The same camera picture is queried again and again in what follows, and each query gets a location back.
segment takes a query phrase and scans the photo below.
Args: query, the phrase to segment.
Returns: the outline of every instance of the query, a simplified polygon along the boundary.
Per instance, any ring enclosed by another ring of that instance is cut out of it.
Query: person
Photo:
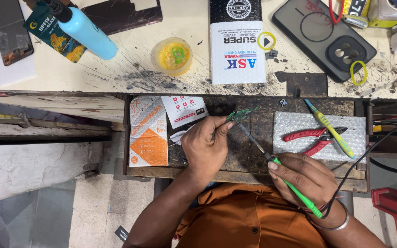
[[[353,216],[346,221],[338,200],[324,219],[304,209],[283,180],[320,209],[338,187],[332,171],[306,155],[275,155],[281,164],[267,164],[274,187],[224,183],[203,191],[228,153],[226,135],[234,122],[225,120],[208,116],[183,135],[188,166],[142,211],[123,248],[170,247],[174,234],[178,248],[386,247]],[[198,206],[188,209],[194,200]]]

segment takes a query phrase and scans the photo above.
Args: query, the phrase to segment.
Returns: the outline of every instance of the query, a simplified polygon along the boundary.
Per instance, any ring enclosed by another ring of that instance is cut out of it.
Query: blue bottle
[[[116,44],[108,38],[82,11],[65,6],[59,0],[44,0],[50,13],[58,19],[59,27],[101,59],[112,59]]]

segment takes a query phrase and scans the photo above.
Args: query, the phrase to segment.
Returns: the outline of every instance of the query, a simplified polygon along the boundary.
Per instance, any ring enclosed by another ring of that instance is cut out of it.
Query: silver bangle
[[[323,227],[323,226],[317,225],[315,222],[312,221],[312,219],[311,219],[308,215],[306,216],[306,217],[307,217],[307,220],[308,220],[312,225],[314,225],[315,227],[317,227],[317,228],[319,228],[319,229],[322,229],[322,230],[326,230],[326,231],[338,231],[338,230],[340,230],[340,229],[345,228],[345,226],[346,226],[347,223],[349,222],[350,214],[349,214],[349,211],[347,211],[347,207],[345,207],[345,205],[344,205],[341,201],[339,201],[339,203],[341,203],[342,207],[344,207],[345,215],[346,215],[346,216],[345,216],[345,221],[344,221],[344,223],[342,223],[342,225],[340,225],[339,227],[327,228],[327,227]]]

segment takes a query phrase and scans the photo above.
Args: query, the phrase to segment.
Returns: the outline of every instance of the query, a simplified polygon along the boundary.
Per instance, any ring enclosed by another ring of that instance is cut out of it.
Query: circuit board
[[[240,110],[240,111],[235,110],[228,116],[228,118],[226,118],[225,123],[228,121],[236,121],[236,122],[243,121],[246,118],[248,118],[257,109],[258,107]]]

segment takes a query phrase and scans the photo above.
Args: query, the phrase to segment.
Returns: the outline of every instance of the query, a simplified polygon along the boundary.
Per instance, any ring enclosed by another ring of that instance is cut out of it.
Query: green rubber band
[[[182,60],[185,58],[185,53],[183,51],[183,48],[181,47],[175,46],[171,49],[171,52],[173,53],[174,58],[176,58],[175,59],[176,64],[182,62]]]

